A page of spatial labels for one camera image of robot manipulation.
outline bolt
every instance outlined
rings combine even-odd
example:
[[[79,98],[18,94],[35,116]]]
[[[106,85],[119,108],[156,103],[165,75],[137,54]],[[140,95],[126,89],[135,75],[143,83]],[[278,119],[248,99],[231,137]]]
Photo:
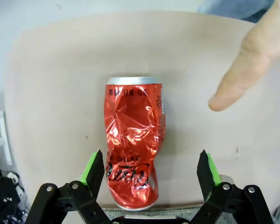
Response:
[[[77,183],[74,183],[73,186],[71,186],[73,189],[77,189],[79,185]]]
[[[223,185],[223,189],[224,189],[224,190],[229,190],[229,188],[230,188],[230,186],[229,186],[228,184],[224,184],[224,185]]]
[[[248,191],[249,191],[250,193],[254,193],[254,192],[255,192],[255,189],[254,189],[253,187],[250,187],[250,188],[248,189]]]
[[[47,191],[51,191],[53,188],[51,186],[47,187]]]

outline crumpled red foil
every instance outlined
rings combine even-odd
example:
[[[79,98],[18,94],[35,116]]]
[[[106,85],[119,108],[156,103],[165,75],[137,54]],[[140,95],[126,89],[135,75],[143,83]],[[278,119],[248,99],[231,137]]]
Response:
[[[154,159],[165,135],[162,84],[106,85],[106,176],[115,202],[128,210],[158,198]]]

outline beige table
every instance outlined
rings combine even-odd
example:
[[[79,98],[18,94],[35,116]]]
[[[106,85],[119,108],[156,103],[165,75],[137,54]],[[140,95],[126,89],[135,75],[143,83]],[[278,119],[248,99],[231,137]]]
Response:
[[[196,166],[205,149],[239,187],[259,185],[273,211],[280,204],[280,60],[228,110],[207,106],[251,27],[215,16],[146,12],[24,32],[9,56],[5,95],[29,201],[45,182],[62,186],[79,178],[97,148],[106,155],[107,79],[149,73],[163,82],[167,116],[165,144],[155,161],[157,204],[202,201]],[[114,205],[105,179],[98,202]]]

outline can lid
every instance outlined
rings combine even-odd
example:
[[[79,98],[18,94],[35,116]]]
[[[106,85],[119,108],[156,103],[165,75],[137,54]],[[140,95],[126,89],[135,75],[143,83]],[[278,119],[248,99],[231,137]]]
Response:
[[[144,85],[160,84],[155,77],[113,77],[109,78],[107,85]]]

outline finger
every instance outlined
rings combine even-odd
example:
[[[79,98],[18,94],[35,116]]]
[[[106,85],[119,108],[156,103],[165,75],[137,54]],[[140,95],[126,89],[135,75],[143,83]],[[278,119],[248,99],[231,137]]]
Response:
[[[237,101],[280,55],[280,0],[243,39],[238,56],[224,75],[209,107],[221,111]]]

